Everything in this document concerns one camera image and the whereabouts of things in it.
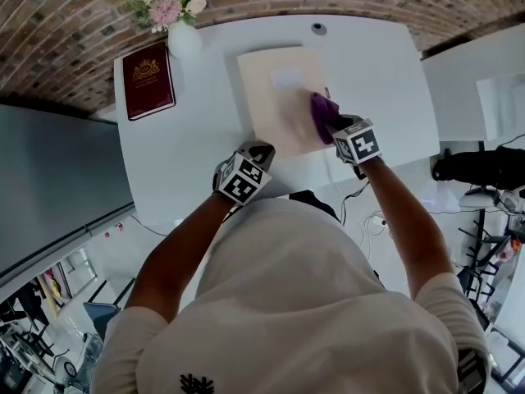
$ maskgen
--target white table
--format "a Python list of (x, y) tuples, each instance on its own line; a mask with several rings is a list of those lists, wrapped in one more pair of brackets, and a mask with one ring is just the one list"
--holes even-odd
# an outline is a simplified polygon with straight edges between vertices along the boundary
[[(322, 23), (325, 36), (312, 32)], [(187, 216), (209, 194), (215, 166), (253, 135), (237, 56), (260, 49), (310, 46), (322, 56), (340, 111), (371, 118), (391, 165), (439, 151), (425, 75), (404, 25), (350, 16), (275, 16), (200, 30), (204, 48), (192, 61), (171, 58), (176, 106), (128, 121), (121, 58), (115, 97), (131, 193), (144, 224)], [(335, 149), (275, 161), (262, 196), (315, 189), (354, 177)]]

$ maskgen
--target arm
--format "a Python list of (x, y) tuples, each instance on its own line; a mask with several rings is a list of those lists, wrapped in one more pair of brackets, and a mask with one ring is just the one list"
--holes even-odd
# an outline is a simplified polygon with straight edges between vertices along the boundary
[(215, 192), (175, 228), (140, 269), (126, 308), (143, 306), (170, 322), (222, 220), (235, 202)]
[(440, 228), (399, 178), (380, 160), (359, 165), (372, 185), (403, 260), (414, 299), (423, 285), (440, 273), (452, 273)]

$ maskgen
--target brick wall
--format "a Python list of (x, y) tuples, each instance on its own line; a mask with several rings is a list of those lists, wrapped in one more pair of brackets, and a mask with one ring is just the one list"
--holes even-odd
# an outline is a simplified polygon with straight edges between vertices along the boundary
[[(524, 10), (525, 0), (209, 0), (197, 26), (299, 13), (366, 16), (406, 24), (426, 50), (497, 30), (498, 20)], [(114, 102), (113, 59), (161, 38), (138, 27), (123, 0), (0, 0), (0, 97), (94, 112)]]

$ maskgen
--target paper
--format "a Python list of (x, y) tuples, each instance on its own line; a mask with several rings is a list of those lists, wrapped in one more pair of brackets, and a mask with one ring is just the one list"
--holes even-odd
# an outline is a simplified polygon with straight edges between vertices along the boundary
[(270, 76), (272, 77), (273, 87), (276, 89), (297, 88), (304, 84), (303, 74), (298, 68), (274, 70)]

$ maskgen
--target purple cloth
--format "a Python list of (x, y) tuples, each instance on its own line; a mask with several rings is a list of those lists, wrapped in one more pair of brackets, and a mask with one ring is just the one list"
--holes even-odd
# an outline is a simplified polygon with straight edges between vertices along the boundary
[(339, 105), (314, 92), (310, 95), (310, 110), (313, 123), (322, 142), (324, 144), (332, 144), (334, 138), (326, 128), (326, 124), (334, 124), (339, 120)]

